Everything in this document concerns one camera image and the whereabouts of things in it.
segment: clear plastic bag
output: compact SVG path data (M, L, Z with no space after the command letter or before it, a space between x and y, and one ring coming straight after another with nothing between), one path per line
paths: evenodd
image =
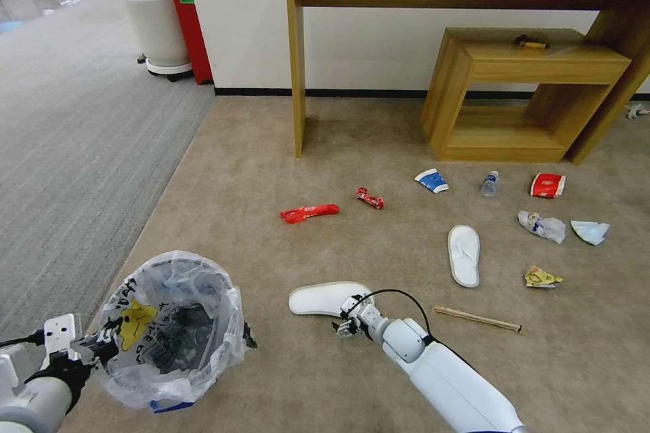
M128 276L102 309L102 324L120 318L103 385L130 407L194 403L244 358L239 289L196 254L167 252Z
M567 234L567 226L565 223L551 216L543 219L539 213L522 210L517 214L517 220L529 232L552 240L556 244L564 242Z

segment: trash can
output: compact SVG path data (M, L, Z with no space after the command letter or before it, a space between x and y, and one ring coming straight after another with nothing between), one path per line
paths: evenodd
M201 33L201 25L198 23L194 0L174 0L174 5L183 31L185 46L190 54L194 80L197 85L212 83L210 61L208 61L208 54L205 50L205 42Z
M128 276L103 306L101 323L121 324L119 353L104 364L104 388L127 406L155 413L192 405L243 360L247 346L256 346L228 274L179 250Z

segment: wooden chopstick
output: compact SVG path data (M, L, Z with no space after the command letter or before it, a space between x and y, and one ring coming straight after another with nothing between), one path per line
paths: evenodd
M446 306L438 306L437 304L433 307L433 310L437 311L438 313L444 313L445 315L451 315L458 318L465 318L471 321L478 321L479 323L485 323L486 325L493 325L499 328L509 329L521 335L525 334L525 330L523 326L517 325L516 323L509 323L508 321L501 321L492 318L481 317L478 315L472 315L470 313L451 309Z

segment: red trash bin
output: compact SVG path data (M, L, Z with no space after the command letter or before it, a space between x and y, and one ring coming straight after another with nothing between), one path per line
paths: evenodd
M201 25L198 23L194 0L174 0L174 5L176 5L178 20L181 23L185 46L190 54L196 84L212 83L210 61L208 61L208 54L205 51L205 42L201 33Z

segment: black cable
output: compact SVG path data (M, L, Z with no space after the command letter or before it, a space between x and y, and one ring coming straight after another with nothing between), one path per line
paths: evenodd
M34 345L43 345L45 343L45 334L43 333L43 329L38 329L37 331L35 331L31 335L27 335L26 337L12 338L11 340L0 342L0 348L9 345L16 345L19 343L33 343Z

